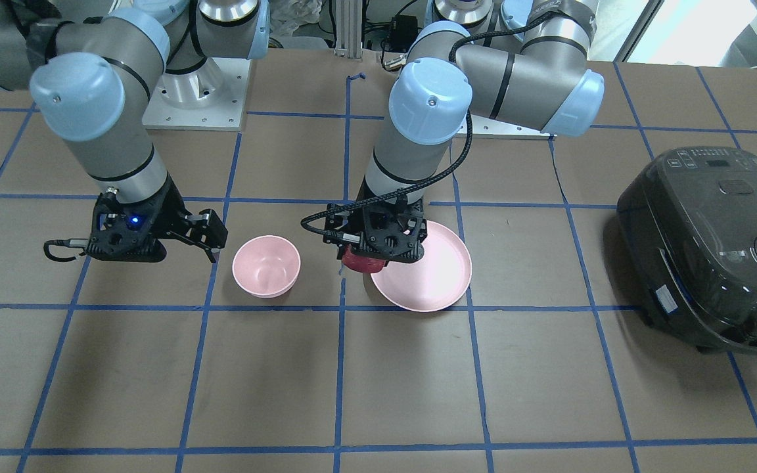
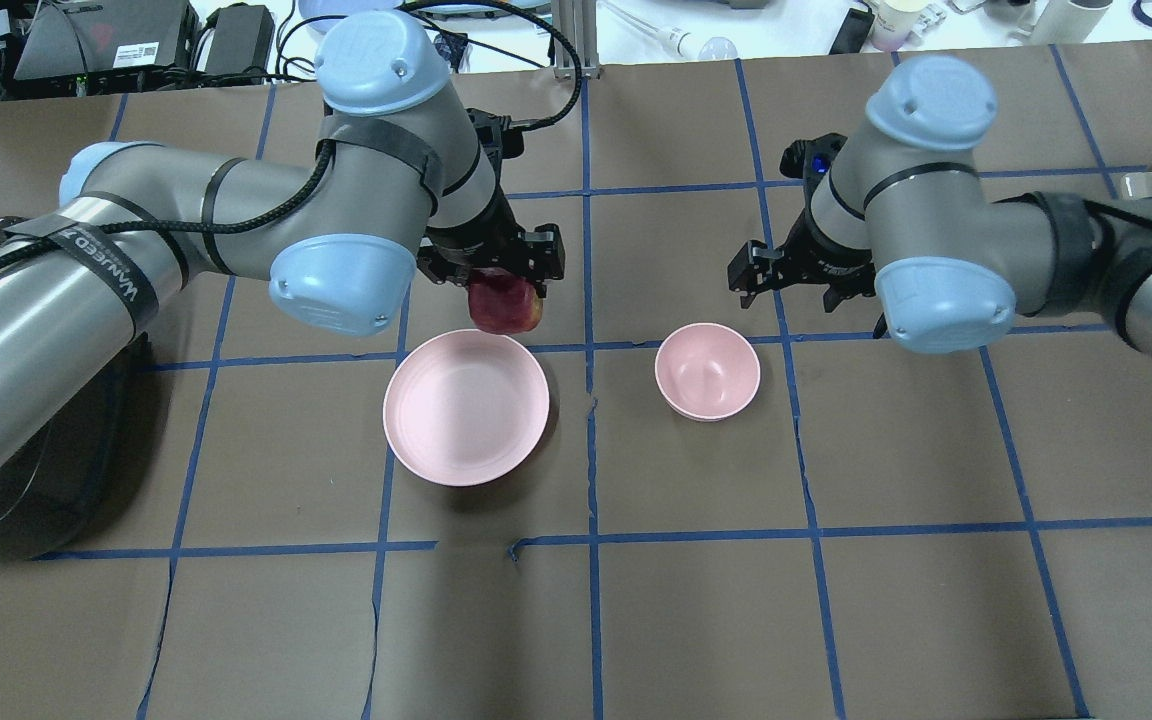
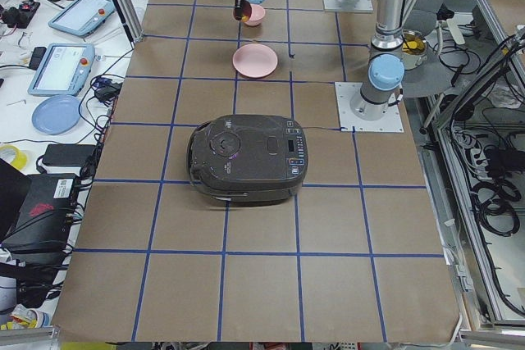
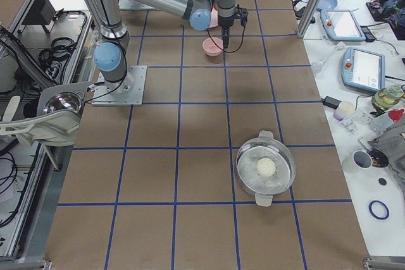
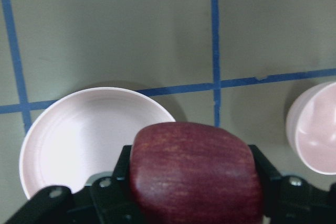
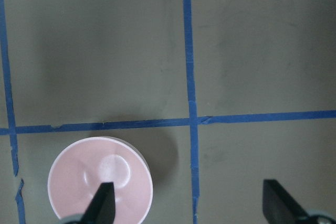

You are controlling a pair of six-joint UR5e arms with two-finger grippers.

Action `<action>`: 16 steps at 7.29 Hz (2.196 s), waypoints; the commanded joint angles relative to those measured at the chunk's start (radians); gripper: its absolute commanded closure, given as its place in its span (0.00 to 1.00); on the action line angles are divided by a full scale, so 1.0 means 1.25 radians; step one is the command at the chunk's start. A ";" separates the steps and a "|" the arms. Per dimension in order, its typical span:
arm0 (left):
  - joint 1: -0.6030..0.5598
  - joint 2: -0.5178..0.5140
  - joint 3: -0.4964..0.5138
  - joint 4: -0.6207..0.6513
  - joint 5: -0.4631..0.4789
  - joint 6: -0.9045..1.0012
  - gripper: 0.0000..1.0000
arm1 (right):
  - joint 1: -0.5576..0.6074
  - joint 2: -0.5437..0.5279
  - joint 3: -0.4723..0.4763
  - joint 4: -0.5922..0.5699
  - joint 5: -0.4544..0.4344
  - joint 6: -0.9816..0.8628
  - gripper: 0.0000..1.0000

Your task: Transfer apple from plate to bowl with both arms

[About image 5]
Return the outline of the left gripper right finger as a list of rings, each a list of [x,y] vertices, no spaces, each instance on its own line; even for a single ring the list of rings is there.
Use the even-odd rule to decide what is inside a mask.
[[[335,223],[335,183],[322,190],[299,176],[284,176],[256,145],[249,148],[270,223]]]

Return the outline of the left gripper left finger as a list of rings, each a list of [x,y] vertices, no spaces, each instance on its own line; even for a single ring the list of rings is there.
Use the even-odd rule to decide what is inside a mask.
[[[130,153],[125,145],[114,171],[77,193],[60,185],[39,190],[6,223],[144,223],[131,195]]]

